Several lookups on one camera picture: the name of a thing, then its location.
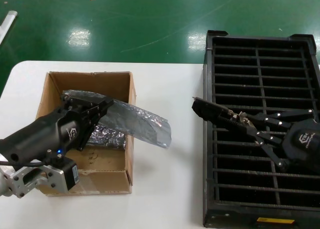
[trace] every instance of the black grid tray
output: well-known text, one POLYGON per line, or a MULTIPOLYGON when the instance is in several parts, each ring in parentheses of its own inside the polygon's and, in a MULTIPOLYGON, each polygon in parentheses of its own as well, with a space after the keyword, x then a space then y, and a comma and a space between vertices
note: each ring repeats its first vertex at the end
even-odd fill
MULTIPOLYGON (((203 65, 204 98, 235 113, 273 114, 313 109, 319 122, 320 83, 312 35, 233 37, 208 31, 203 65)), ((257 128, 277 137, 285 132, 257 128)), ((241 134, 204 123, 204 225, 236 222, 267 227, 259 217, 292 219, 303 228, 306 219, 320 219, 320 175, 305 168, 282 173, 262 149, 241 134)), ((274 149, 286 158, 280 149, 274 149)), ((315 226, 310 221, 307 228, 315 226)))

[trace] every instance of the open cardboard box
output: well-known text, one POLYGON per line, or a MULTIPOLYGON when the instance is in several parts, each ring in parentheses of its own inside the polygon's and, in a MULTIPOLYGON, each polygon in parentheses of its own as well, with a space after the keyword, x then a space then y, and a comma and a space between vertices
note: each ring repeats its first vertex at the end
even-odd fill
MULTIPOLYGON (((61 105, 60 96, 64 90, 89 91, 132 105, 136 103, 131 72, 49 72, 36 118, 51 113, 61 105)), ((47 196, 131 193, 134 138, 127 135, 125 142, 125 151, 103 146, 86 146, 82 152, 70 150, 65 156, 76 162, 80 182, 66 194, 44 185, 38 189, 47 196)))

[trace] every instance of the transparent plastic bag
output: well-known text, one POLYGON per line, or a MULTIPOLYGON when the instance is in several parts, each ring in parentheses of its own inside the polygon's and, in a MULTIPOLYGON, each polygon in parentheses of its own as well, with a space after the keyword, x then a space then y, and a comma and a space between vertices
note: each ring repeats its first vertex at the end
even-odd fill
MULTIPOLYGON (((82 90, 65 90, 63 94, 76 97, 104 97, 104 95, 98 93, 82 90)), ((125 135, 131 135, 162 148, 169 148, 171 144, 171 127, 168 120, 116 99, 114 99, 114 104, 108 108, 107 114, 100 119, 98 126, 105 126, 106 129, 113 129, 125 135)), ((92 143, 96 136, 97 134, 91 135, 90 140, 92 143)))

